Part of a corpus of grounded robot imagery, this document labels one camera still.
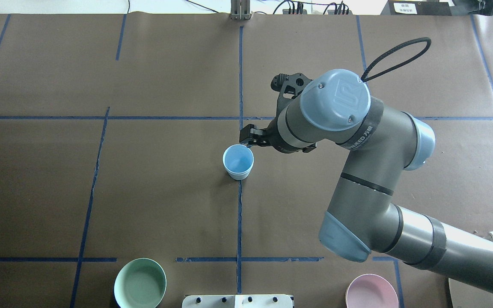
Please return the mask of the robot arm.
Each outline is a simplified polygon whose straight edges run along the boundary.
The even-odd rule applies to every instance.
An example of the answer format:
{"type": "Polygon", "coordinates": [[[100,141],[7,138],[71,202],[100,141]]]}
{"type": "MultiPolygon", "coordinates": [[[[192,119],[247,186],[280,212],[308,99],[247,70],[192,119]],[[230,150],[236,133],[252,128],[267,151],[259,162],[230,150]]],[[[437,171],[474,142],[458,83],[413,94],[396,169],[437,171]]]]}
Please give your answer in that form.
{"type": "Polygon", "coordinates": [[[248,124],[239,142],[291,154],[327,139],[349,151],[319,240],[349,261],[384,253],[493,294],[493,242],[391,202],[400,175],[421,167],[436,145],[432,128],[370,94],[358,74],[278,74],[276,117],[248,124]]]}

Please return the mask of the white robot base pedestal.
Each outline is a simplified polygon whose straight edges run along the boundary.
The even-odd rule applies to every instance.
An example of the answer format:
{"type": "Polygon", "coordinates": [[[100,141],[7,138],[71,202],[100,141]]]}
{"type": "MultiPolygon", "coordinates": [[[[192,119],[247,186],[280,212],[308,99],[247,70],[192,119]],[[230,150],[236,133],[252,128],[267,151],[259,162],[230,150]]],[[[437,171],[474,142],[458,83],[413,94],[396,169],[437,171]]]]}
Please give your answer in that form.
{"type": "Polygon", "coordinates": [[[294,297],[287,294],[190,295],[182,308],[294,308],[294,297]]]}

